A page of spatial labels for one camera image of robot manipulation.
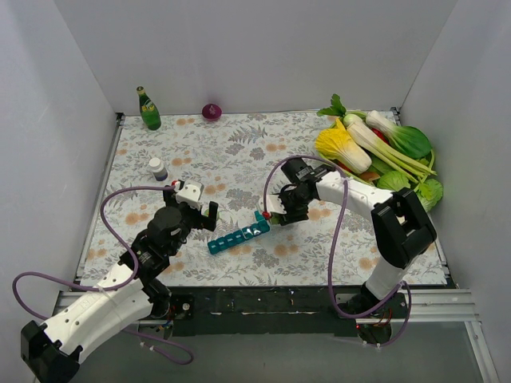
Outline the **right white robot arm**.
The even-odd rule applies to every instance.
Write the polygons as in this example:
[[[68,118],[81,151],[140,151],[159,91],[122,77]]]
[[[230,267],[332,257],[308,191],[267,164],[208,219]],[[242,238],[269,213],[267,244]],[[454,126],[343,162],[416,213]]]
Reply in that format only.
[[[435,242],[437,232],[417,194],[408,187],[389,191],[342,174],[339,166],[324,161],[317,168],[300,156],[285,159],[280,170],[289,185],[276,195],[265,195],[264,209],[279,225],[308,218],[311,201],[335,203],[371,222],[380,259],[358,294],[334,308],[345,318],[379,317],[390,308],[390,298],[404,287],[404,276]]]

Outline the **teal weekly pill organizer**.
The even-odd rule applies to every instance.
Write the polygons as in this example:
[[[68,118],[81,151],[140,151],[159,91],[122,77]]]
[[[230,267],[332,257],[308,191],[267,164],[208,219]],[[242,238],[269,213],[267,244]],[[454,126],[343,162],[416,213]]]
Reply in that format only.
[[[269,222],[258,211],[254,212],[255,222],[242,227],[237,231],[233,231],[227,235],[221,236],[208,242],[208,250],[211,255],[219,254],[222,251],[229,250],[233,247],[246,243],[249,240],[257,238],[268,233],[271,228]]]

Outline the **green pill bottle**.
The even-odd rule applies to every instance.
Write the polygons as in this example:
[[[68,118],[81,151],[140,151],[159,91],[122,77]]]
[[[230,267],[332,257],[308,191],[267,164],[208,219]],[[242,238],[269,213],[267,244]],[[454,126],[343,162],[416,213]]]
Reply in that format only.
[[[271,225],[280,225],[282,223],[282,217],[278,214],[272,214],[268,222]]]

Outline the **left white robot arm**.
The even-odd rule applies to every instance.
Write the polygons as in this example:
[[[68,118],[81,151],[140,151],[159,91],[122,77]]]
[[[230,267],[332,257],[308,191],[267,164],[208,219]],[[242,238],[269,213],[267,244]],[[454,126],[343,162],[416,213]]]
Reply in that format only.
[[[35,377],[68,382],[93,351],[133,322],[163,318],[171,293],[158,275],[192,230],[215,230],[217,211],[215,202],[204,215],[200,204],[169,199],[91,291],[42,323],[26,324],[21,355]]]

